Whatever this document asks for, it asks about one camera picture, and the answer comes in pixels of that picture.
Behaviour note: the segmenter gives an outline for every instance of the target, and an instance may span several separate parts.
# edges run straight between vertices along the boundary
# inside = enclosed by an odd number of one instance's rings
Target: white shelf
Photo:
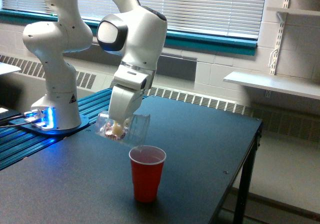
[[[288,14],[292,14],[292,15],[320,17],[320,11],[315,11],[315,10],[301,10],[301,9],[277,8],[277,7],[267,7],[267,10],[275,11],[275,12],[279,12],[279,13],[288,13]]]
[[[320,84],[310,80],[253,71],[233,71],[223,80],[247,87],[320,100]]]
[[[18,72],[21,69],[17,66],[14,65],[9,65],[9,64],[5,64],[0,62],[0,75],[4,75],[4,74],[8,74],[8,73],[14,73],[14,72]]]

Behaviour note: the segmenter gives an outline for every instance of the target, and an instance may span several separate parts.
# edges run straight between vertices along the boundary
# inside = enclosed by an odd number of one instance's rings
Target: cinder block wall
[[[165,53],[170,53],[176,58],[197,61],[194,83],[183,86],[192,92],[234,100],[245,105],[251,105],[253,102],[319,115],[320,101],[277,92],[272,92],[271,97],[266,98],[264,90],[223,82],[223,78],[235,70],[269,73],[269,56],[275,47],[279,20],[276,12],[267,10],[267,7],[282,7],[283,2],[284,0],[265,0],[255,56],[165,48]],[[290,3],[291,8],[320,10],[320,0],[291,0]],[[0,23],[0,52],[33,56],[23,44],[23,29],[24,25]],[[277,73],[320,82],[319,41],[320,17],[289,15]],[[102,51],[95,48],[92,52]],[[164,85],[168,83],[168,79],[162,79],[167,80],[163,81]],[[169,82],[171,87],[181,86],[180,79],[170,79]]]

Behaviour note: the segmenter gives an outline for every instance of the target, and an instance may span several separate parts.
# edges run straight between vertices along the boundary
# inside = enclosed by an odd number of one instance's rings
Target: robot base
[[[67,129],[67,130],[42,130],[36,126],[34,126],[33,124],[27,124],[27,125],[22,125],[20,126],[22,129],[43,135],[43,136],[50,136],[50,137],[67,137],[70,136],[76,132],[81,131],[82,129],[86,128],[89,126],[89,118],[80,114],[80,119],[81,119],[81,124],[75,128],[71,128],[71,129]],[[21,123],[25,123],[25,119],[24,118],[19,118],[16,120],[12,120],[9,123],[12,125],[15,124],[21,124]]]

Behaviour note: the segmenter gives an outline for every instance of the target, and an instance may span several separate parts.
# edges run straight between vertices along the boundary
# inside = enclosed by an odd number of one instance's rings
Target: black cable
[[[32,124],[32,123],[38,123],[41,120],[34,120],[34,121],[30,121],[30,122],[24,122],[24,123],[19,123],[19,124],[14,124],[14,125],[1,125],[0,128],[12,128],[12,127],[19,127],[19,126],[23,126],[23,125],[28,125],[28,124]]]
[[[12,116],[12,117],[8,117],[6,119],[3,119],[0,121],[0,125],[4,124],[4,123],[7,123],[9,121],[12,121],[12,120],[15,120],[15,119],[19,119],[19,118],[24,118],[25,115],[21,114],[21,115],[15,115],[15,116]]]

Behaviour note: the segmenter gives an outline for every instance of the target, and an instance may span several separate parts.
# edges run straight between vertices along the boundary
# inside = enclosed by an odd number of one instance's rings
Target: table leg
[[[246,203],[249,193],[249,187],[251,182],[251,176],[254,169],[254,163],[255,163],[255,157],[256,152],[259,145],[259,138],[260,138],[260,132],[258,132],[255,136],[253,147],[251,148],[248,157],[246,158],[243,167],[242,167],[242,173],[241,173],[241,180],[239,185],[239,191],[238,191],[238,197],[236,201],[235,211],[234,211],[234,217],[233,217],[233,224],[242,224],[244,215],[245,215],[245,209],[246,209]]]

